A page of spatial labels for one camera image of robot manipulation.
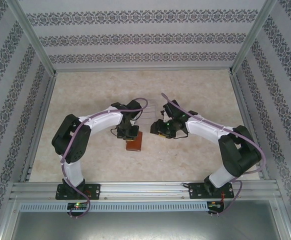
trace aluminum frame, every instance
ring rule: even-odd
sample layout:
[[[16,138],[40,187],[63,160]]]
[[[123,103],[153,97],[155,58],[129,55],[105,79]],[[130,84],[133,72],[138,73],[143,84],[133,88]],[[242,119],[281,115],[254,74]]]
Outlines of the aluminum frame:
[[[43,100],[44,101],[43,108],[42,108],[42,111],[41,111],[40,116],[39,116],[38,127],[35,129],[34,137],[33,137],[34,141],[30,146],[30,151],[29,151],[30,154],[29,154],[29,156],[24,164],[24,170],[23,170],[21,178],[20,178],[21,182],[25,182],[27,180],[29,167],[31,165],[33,165],[33,163],[35,161],[35,157],[37,154],[41,134],[42,134],[42,131],[44,129],[44,124],[45,124],[46,117],[48,114],[48,109],[50,106],[52,94],[53,94],[53,91],[55,89],[57,77],[58,77],[57,73],[54,76],[52,76],[52,79],[51,79],[49,86],[48,86],[48,91],[47,91],[46,97]]]
[[[237,201],[267,200],[280,238],[291,240],[291,223],[282,200],[276,180],[242,180],[243,187]],[[91,202],[126,203],[126,202],[205,202],[206,199],[190,199],[189,190],[183,183],[191,181],[167,182],[99,182],[100,199]],[[0,226],[0,240],[10,240],[13,236],[20,206],[22,203],[71,203],[76,200],[56,200],[55,194],[59,182],[16,182],[8,199],[6,211]],[[236,194],[240,184],[233,183]]]
[[[45,69],[49,73],[50,76],[53,76],[56,72],[48,54],[46,53],[44,47],[42,46],[36,32],[34,31],[27,15],[25,14],[24,10],[20,6],[18,0],[7,0],[6,3],[8,4],[9,8],[13,12],[13,15],[19,22],[23,32],[27,36],[28,40],[32,44],[35,52],[38,54],[41,62],[45,66]]]
[[[231,66],[231,71],[233,73],[236,73],[237,70],[239,69],[251,45],[256,40],[257,35],[262,29],[263,24],[265,23],[266,19],[268,18],[271,10],[273,9],[276,3],[277,3],[277,0],[265,0],[259,14],[257,15],[249,33],[247,34],[239,52],[237,53],[233,61],[233,64]]]
[[[237,76],[235,74],[233,74],[231,71],[229,71],[229,77],[231,80],[234,96],[235,96],[235,99],[236,99],[236,102],[237,102],[237,105],[239,107],[239,111],[240,111],[240,114],[242,117],[243,125],[251,133],[253,141],[255,143],[257,143],[258,139],[257,139],[256,133],[255,133],[255,130],[253,128],[253,124],[251,122],[248,108],[245,105],[245,100],[244,100],[243,94],[241,92]],[[265,180],[270,179],[269,174],[265,168],[263,168],[261,171],[259,171],[259,177],[260,177],[260,179],[265,179]]]

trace floral striped wall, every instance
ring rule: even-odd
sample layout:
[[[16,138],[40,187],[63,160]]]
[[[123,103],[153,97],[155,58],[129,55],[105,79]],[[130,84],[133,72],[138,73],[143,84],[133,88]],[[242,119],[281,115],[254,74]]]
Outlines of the floral striped wall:
[[[0,0],[0,219],[21,173],[51,77]]]
[[[278,0],[236,73],[291,219],[291,0]]]
[[[230,67],[265,0],[20,0],[57,70]]]

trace enclosure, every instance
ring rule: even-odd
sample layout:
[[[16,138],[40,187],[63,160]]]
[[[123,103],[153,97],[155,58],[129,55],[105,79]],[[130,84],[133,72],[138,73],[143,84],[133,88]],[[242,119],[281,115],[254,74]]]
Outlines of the enclosure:
[[[218,146],[150,133],[162,92],[264,151],[225,215],[182,187],[219,168]],[[141,151],[110,128],[91,137],[82,172],[100,199],[68,219],[58,127],[138,97]],[[290,240],[291,0],[0,0],[0,240],[29,236]]]

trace metal rail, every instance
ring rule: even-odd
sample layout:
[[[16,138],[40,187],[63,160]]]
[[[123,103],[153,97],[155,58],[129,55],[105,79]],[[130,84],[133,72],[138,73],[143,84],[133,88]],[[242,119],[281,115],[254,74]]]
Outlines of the metal rail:
[[[238,201],[274,200],[281,198],[276,180],[243,180],[243,188]],[[98,182],[101,184],[100,199],[92,202],[167,202],[167,201],[206,201],[190,199],[188,189],[181,182]],[[14,183],[10,202],[59,202],[55,199],[58,182],[18,182]],[[236,194],[240,184],[233,184]]]

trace metal plate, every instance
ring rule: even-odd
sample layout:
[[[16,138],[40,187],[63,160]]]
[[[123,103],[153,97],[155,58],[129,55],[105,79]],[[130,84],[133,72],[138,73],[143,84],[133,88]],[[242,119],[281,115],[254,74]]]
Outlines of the metal plate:
[[[281,198],[281,192],[276,180],[242,180],[243,187],[240,198],[236,201],[249,200],[275,200]],[[86,184],[100,184],[101,191],[97,201],[178,201],[185,202],[190,199],[189,189],[183,186],[189,181],[164,181],[164,182],[86,182]],[[13,184],[10,202],[58,202],[56,200],[57,182],[15,182]],[[240,184],[232,184],[234,194],[238,192]],[[208,201],[219,201],[221,198],[208,199]]]
[[[100,197],[100,184],[89,184],[86,183],[84,185],[83,193],[86,194],[90,200],[99,200]],[[80,195],[80,197],[76,197],[76,195],[72,195],[66,192],[66,189],[63,184],[59,184],[56,188],[55,193],[56,200],[85,200],[85,197]]]
[[[12,240],[28,239],[280,240],[280,236],[269,201],[237,201],[220,217],[205,211],[108,210],[71,219],[65,211],[21,212]]]
[[[203,182],[191,182],[183,184],[184,187],[189,189],[190,199],[221,199],[222,193],[225,199],[233,199],[235,197],[232,184],[226,183],[219,188],[218,191],[212,195],[205,190],[205,184]]]

